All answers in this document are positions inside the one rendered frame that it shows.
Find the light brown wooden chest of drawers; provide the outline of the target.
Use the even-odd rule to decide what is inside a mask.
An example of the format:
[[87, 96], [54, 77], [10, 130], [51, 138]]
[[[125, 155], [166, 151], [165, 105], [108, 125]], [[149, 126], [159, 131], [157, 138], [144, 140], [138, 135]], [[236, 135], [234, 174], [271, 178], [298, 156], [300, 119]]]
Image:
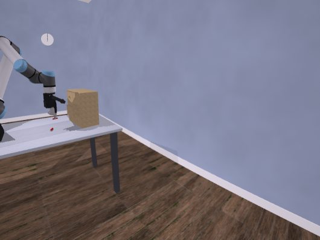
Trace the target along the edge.
[[[73, 93], [77, 93], [83, 89], [66, 90]], [[95, 125], [99, 125], [99, 112], [98, 112], [98, 92], [94, 90], [84, 90], [80, 94], [80, 111], [82, 119], [82, 128], [87, 128]]]

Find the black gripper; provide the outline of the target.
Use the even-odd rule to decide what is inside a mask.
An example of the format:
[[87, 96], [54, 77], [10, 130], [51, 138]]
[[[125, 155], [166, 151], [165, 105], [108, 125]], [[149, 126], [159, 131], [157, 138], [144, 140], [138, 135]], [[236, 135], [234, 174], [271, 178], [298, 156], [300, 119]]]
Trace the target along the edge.
[[54, 115], [54, 118], [56, 119], [56, 117], [57, 117], [57, 104], [56, 104], [56, 101], [54, 99], [52, 99], [54, 94], [55, 93], [43, 93], [43, 100], [44, 100], [43, 103], [44, 103], [45, 108], [50, 108], [50, 111], [48, 112], [48, 114]]

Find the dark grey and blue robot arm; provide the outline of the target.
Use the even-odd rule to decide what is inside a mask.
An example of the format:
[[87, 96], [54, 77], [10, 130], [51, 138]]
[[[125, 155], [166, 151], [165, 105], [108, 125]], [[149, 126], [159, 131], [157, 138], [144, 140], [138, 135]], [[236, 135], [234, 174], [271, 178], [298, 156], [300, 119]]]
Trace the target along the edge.
[[3, 52], [0, 62], [0, 119], [7, 111], [3, 96], [13, 68], [31, 83], [43, 84], [45, 93], [56, 92], [54, 71], [37, 71], [21, 57], [21, 49], [4, 36], [0, 36], [0, 50]]

